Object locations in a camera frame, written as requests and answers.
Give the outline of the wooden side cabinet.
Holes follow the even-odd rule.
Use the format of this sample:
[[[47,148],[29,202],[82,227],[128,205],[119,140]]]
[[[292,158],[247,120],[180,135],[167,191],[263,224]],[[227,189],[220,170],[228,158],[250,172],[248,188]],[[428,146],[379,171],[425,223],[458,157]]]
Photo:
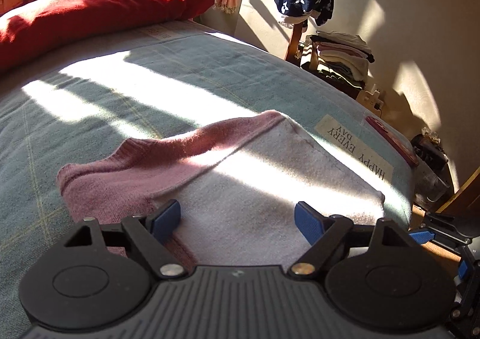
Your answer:
[[[480,168],[462,185],[437,213],[478,220],[480,216]]]

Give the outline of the wooden chair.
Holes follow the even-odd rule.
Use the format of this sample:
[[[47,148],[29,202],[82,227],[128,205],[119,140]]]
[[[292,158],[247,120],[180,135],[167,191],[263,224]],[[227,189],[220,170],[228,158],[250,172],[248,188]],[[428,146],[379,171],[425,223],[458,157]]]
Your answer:
[[[302,34],[307,30],[307,20],[297,23],[293,26],[292,34],[286,50],[285,61],[296,66],[300,66],[301,53],[299,52],[299,44]]]

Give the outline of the folded clothes stack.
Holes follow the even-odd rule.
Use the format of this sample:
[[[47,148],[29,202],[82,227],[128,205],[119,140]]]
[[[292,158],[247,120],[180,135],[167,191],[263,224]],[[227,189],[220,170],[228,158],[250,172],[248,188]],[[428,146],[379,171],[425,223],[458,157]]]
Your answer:
[[[317,31],[306,36],[299,66],[355,100],[373,62],[371,48],[359,35]]]

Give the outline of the green plaid bed blanket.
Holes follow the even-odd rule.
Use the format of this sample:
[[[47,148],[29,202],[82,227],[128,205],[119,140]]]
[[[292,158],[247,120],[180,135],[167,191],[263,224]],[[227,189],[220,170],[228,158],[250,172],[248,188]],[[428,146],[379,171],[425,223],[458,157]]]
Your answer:
[[[312,74],[225,34],[170,22],[71,44],[1,76],[1,336],[29,325],[26,270],[70,228],[55,183],[66,164],[126,138],[167,138],[275,109],[383,193],[407,225],[413,173],[367,111]]]

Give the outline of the red duvet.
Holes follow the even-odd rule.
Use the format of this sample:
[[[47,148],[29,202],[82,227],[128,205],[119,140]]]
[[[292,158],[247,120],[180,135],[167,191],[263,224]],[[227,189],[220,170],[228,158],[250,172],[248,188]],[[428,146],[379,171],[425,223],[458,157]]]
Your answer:
[[[1,16],[1,72],[91,36],[190,20],[205,13],[214,1],[33,1]]]

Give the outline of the pink and white sweater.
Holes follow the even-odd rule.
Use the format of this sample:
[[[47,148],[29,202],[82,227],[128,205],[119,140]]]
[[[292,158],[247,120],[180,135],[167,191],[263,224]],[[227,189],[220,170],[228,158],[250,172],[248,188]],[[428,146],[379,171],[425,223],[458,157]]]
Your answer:
[[[384,214],[381,192],[276,111],[129,138],[105,159],[65,165],[57,184],[75,221],[117,223],[175,199],[181,221],[165,245],[188,268],[291,265],[309,249],[294,221],[300,201],[361,225]]]

